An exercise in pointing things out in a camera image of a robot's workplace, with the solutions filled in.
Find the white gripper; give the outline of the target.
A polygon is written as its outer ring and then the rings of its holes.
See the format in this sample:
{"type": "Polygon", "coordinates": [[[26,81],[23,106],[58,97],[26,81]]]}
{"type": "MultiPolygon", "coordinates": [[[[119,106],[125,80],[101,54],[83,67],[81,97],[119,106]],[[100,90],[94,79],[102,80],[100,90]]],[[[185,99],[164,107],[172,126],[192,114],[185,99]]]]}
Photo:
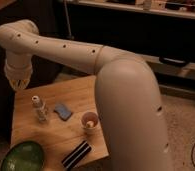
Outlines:
{"type": "Polygon", "coordinates": [[[5,65],[4,72],[13,90],[24,90],[30,82],[33,69],[31,66],[26,68],[14,68],[5,65]]]}

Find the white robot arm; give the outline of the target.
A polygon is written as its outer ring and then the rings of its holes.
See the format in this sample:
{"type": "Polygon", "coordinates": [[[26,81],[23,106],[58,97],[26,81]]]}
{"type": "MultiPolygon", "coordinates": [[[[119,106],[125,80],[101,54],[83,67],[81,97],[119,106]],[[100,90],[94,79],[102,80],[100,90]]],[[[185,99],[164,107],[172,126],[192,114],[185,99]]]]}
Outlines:
{"type": "Polygon", "coordinates": [[[93,74],[95,103],[113,171],[174,171],[161,93],[139,55],[105,45],[44,37],[30,20],[0,25],[4,72],[26,88],[36,55],[93,74]]]}

